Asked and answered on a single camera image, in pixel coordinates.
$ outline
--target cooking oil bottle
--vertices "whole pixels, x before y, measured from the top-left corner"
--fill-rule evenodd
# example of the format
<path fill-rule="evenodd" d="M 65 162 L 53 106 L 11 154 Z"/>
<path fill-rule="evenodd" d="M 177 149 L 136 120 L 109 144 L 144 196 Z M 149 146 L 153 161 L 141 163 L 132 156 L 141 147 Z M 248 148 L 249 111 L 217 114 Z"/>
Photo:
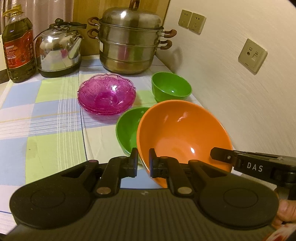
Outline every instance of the cooking oil bottle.
<path fill-rule="evenodd" d="M 10 18 L 4 28 L 2 41 L 7 72 L 14 83 L 23 82 L 36 72 L 33 25 L 23 13 L 21 5 L 3 13 Z"/>

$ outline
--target oil bottle cap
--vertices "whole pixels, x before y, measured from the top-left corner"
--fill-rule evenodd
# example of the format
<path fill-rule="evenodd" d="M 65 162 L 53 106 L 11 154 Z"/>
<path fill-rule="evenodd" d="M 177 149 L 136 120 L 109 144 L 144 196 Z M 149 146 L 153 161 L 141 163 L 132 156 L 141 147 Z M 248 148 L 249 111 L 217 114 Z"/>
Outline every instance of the oil bottle cap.
<path fill-rule="evenodd" d="M 12 9 L 7 10 L 6 12 L 4 12 L 3 16 L 10 18 L 12 16 L 15 16 L 15 15 L 18 15 L 18 14 L 21 14 L 21 13 L 24 13 L 24 12 L 22 11 L 21 4 L 19 4 L 19 5 L 13 6 Z"/>

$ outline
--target kettle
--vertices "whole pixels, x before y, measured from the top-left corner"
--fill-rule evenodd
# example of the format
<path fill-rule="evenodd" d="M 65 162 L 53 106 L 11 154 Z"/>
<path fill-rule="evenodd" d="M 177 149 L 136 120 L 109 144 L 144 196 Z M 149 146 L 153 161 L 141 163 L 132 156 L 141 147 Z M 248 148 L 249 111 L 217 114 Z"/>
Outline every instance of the kettle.
<path fill-rule="evenodd" d="M 83 36 L 78 29 L 86 29 L 86 24 L 64 22 L 57 18 L 55 23 L 36 36 L 36 62 L 42 76 L 60 77 L 79 68 L 79 47 Z"/>

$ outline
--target pot handle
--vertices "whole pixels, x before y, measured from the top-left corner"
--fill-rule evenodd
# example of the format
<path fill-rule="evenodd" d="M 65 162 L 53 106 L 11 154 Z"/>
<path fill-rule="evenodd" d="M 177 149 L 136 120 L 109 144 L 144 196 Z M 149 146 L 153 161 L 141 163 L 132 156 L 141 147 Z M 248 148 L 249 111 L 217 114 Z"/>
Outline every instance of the pot handle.
<path fill-rule="evenodd" d="M 162 37 L 169 39 L 169 38 L 176 36 L 177 31 L 172 29 L 170 31 L 162 31 L 162 33 L 164 33 L 164 35 L 162 35 Z"/>
<path fill-rule="evenodd" d="M 99 39 L 98 36 L 94 36 L 92 32 L 96 32 L 99 34 L 99 31 L 96 28 L 91 28 L 90 30 L 87 31 L 87 36 L 90 37 L 91 39 Z"/>
<path fill-rule="evenodd" d="M 165 41 L 161 41 L 160 44 L 166 44 L 165 46 L 158 47 L 158 48 L 160 48 L 160 49 L 162 49 L 162 50 L 169 49 L 169 48 L 172 47 L 172 45 L 173 45 L 172 41 L 170 41 L 170 40 L 168 40 L 168 39 L 165 40 Z"/>
<path fill-rule="evenodd" d="M 91 26 L 98 26 L 99 27 L 99 25 L 97 23 L 93 23 L 93 20 L 99 21 L 99 18 L 98 17 L 90 17 L 87 20 L 87 23 Z"/>
<path fill-rule="evenodd" d="M 140 4 L 140 0 L 131 0 L 130 5 L 129 5 L 128 8 L 137 10 L 139 8 L 139 4 Z"/>

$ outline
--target plaid tablecloth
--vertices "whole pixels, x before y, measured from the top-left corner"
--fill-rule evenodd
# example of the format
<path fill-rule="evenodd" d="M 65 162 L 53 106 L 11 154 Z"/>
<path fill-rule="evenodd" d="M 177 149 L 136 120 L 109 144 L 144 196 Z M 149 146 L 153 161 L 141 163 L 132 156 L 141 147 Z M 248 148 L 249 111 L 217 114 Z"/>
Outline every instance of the plaid tablecloth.
<path fill-rule="evenodd" d="M 126 76 L 136 87 L 133 107 L 156 104 L 151 76 L 170 70 L 157 58 L 142 74 Z M 96 116 L 77 103 L 79 85 L 98 73 L 107 73 L 98 56 L 85 57 L 79 71 L 60 78 L 34 75 L 26 82 L 9 82 L 0 97 L 0 233 L 15 226 L 9 199 L 20 186 L 89 159 L 106 163 L 124 155 L 115 134 L 116 116 Z M 191 95 L 188 101 L 200 103 Z M 122 187 L 158 188 L 145 170 Z"/>

